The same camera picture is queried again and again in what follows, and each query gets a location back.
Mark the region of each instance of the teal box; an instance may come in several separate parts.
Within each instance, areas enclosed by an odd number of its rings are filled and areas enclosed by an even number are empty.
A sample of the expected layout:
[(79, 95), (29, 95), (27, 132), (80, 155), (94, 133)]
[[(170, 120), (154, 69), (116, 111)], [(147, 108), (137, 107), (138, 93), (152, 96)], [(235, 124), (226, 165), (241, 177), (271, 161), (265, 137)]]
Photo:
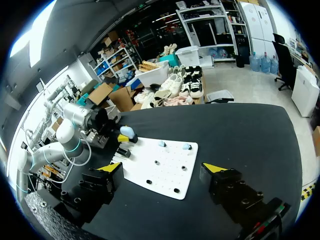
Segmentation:
[(179, 66), (179, 58), (175, 54), (170, 54), (168, 56), (162, 56), (159, 58), (159, 62), (169, 60), (170, 67)]

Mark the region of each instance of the hole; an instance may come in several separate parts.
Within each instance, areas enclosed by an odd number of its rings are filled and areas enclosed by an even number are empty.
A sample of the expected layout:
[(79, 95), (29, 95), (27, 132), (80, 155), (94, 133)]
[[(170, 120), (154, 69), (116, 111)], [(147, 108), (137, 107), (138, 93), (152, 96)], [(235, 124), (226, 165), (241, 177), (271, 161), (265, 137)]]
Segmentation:
[(76, 197), (73, 201), (74, 201), (76, 204), (77, 204), (77, 203), (80, 203), (80, 202), (81, 202), (81, 198)]

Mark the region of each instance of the black and white sneaker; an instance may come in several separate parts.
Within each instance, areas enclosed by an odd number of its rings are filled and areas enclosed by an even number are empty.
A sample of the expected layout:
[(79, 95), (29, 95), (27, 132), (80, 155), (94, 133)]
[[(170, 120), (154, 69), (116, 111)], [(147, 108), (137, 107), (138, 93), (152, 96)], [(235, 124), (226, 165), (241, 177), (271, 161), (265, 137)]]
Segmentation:
[(147, 109), (157, 108), (161, 107), (164, 104), (164, 101), (169, 98), (171, 95), (170, 90), (163, 90), (163, 91), (157, 91), (155, 92), (153, 99), (149, 103), (149, 105), (146, 107)]
[(190, 82), (190, 96), (193, 99), (198, 99), (204, 95), (202, 81), (200, 78), (193, 77)]
[(185, 75), (179, 96), (188, 97), (190, 95), (190, 82), (191, 82), (191, 80), (192, 80), (192, 77), (190, 74)]

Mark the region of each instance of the white sneaker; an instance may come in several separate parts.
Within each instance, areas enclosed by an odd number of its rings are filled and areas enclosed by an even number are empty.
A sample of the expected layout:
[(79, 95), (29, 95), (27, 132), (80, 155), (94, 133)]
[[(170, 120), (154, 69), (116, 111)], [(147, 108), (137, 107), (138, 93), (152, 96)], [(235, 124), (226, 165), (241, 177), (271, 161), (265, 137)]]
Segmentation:
[(167, 78), (167, 80), (164, 81), (164, 83), (161, 84), (161, 87), (159, 90), (169, 90), (170, 86), (178, 79), (177, 74), (172, 74), (170, 77)]
[(182, 83), (183, 83), (183, 80), (181, 77), (178, 77), (175, 81), (173, 81), (173, 83), (169, 87), (169, 90), (171, 91), (171, 95), (170, 95), (171, 99), (178, 96)]
[(151, 102), (147, 105), (147, 109), (161, 107), (164, 101), (171, 95), (170, 90), (156, 91)]
[(148, 95), (145, 97), (141, 109), (147, 109), (148, 105), (151, 103), (152, 99), (154, 98), (155, 93), (149, 92)]

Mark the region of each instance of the shelf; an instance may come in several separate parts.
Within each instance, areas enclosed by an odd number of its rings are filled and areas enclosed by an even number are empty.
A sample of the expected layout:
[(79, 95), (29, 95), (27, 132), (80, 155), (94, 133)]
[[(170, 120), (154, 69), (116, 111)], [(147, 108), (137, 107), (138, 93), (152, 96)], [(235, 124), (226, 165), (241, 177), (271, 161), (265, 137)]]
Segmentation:
[(109, 60), (109, 59), (111, 59), (114, 55), (116, 55), (117, 53), (119, 53), (120, 51), (122, 51), (122, 50), (124, 50), (125, 49), (125, 47), (123, 47), (123, 48), (120, 48), (118, 51), (116, 51), (114, 54), (112, 54), (110, 57), (108, 57), (106, 60)]
[(244, 24), (244, 23), (233, 23), (233, 22), (231, 22), (231, 25), (245, 26), (245, 24)]
[(214, 62), (224, 62), (224, 61), (235, 61), (236, 59), (234, 58), (214, 58)]
[(100, 62), (93, 70), (96, 70), (101, 64), (103, 64), (105, 62), (105, 60), (103, 60), (102, 62)]
[(226, 15), (199, 16), (199, 17), (183, 20), (183, 22), (188, 23), (188, 22), (193, 22), (193, 21), (198, 21), (203, 19), (215, 19), (215, 18), (226, 18), (226, 17), (227, 17)]
[(127, 56), (121, 58), (119, 61), (116, 61), (115, 63), (113, 63), (113, 64), (111, 65), (111, 67), (113, 67), (114, 65), (116, 65), (116, 64), (120, 63), (121, 61), (127, 59), (128, 57), (129, 57), (129, 56), (127, 55)]
[(131, 66), (133, 66), (133, 64), (130, 64), (130, 65), (128, 65), (128, 66), (125, 66), (125, 67), (121, 68), (120, 70), (116, 71), (115, 73), (119, 73), (119, 72), (121, 72), (123, 69), (127, 69), (127, 68), (129, 68), (129, 67), (131, 67)]
[(222, 6), (219, 5), (209, 5), (209, 6), (197, 6), (197, 7), (192, 7), (184, 10), (177, 10), (179, 13), (185, 13), (193, 10), (201, 10), (201, 9), (212, 9), (212, 8), (221, 8)]
[(110, 70), (110, 67), (109, 67), (108, 69), (104, 70), (103, 72), (101, 72), (101, 73), (98, 75), (98, 77), (101, 76), (102, 74), (104, 74), (104, 73), (105, 73), (106, 71), (108, 71), (108, 70)]
[(199, 49), (217, 48), (217, 47), (234, 47), (234, 45), (232, 43), (217, 44), (217, 45), (209, 45), (209, 46), (200, 46)]

